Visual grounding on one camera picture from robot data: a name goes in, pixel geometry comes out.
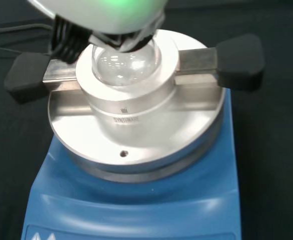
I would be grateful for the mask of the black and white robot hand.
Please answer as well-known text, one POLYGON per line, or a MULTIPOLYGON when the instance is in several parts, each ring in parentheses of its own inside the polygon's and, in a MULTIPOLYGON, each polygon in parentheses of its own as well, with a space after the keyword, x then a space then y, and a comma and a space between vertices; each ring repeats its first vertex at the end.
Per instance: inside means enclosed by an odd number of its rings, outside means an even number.
POLYGON ((31 0, 53 20, 49 53, 67 64, 95 46, 119 53, 146 46, 163 24, 166 0, 31 0))

